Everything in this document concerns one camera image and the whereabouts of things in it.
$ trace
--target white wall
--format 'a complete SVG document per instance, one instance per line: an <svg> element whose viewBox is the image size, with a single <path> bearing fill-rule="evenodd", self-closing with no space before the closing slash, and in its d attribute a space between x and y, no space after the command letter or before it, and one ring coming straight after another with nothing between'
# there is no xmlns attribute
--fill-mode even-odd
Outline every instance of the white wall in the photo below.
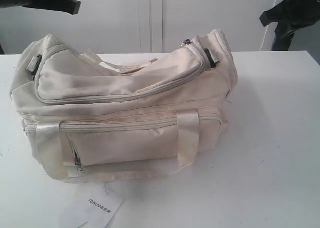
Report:
<svg viewBox="0 0 320 228"><path fill-rule="evenodd" d="M275 0L79 0L79 14L0 9L0 43L20 54L33 41L55 34L80 52L171 52L182 41L213 28L234 51L259 51L266 28L259 17Z"/></svg>
<svg viewBox="0 0 320 228"><path fill-rule="evenodd" d="M298 30L293 37L290 51L308 51L320 64L320 22Z"/></svg>

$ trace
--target cream duffel bag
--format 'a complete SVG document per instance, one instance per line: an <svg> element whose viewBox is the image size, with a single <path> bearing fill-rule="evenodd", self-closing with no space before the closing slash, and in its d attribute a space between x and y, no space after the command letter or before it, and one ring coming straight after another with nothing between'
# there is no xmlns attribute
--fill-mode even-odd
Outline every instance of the cream duffel bag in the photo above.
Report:
<svg viewBox="0 0 320 228"><path fill-rule="evenodd" d="M110 182L165 177L213 149L237 80L220 30L131 65L80 54L48 35L21 55L10 94L50 177Z"/></svg>

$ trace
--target bag handle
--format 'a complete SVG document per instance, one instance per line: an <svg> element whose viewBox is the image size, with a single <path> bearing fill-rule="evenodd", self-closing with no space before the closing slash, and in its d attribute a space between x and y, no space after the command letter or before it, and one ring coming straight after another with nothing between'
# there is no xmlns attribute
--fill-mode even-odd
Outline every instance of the bag handle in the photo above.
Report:
<svg viewBox="0 0 320 228"><path fill-rule="evenodd" d="M178 169L171 172L120 171L95 173L78 177L69 177L63 162L60 140L60 122L40 123L36 128L36 143L39 157L46 173L55 180L65 183L113 182L149 178L163 178L181 171L191 165L198 154L200 140L200 121L196 109L177 111L178 126Z"/></svg>
<svg viewBox="0 0 320 228"><path fill-rule="evenodd" d="M116 64L112 64L112 63L109 63L109 62L102 60L98 55L94 54L90 49L87 49L82 54L82 56L88 58L89 60L96 63L97 65L99 65L101 63L105 63L109 67L118 70L119 73L124 74L124 75L138 72L138 71L142 70L143 68L150 66L152 63L158 61L158 58L154 58L150 61L142 61L142 62L131 63L131 64L127 64L127 65L116 65Z"/></svg>

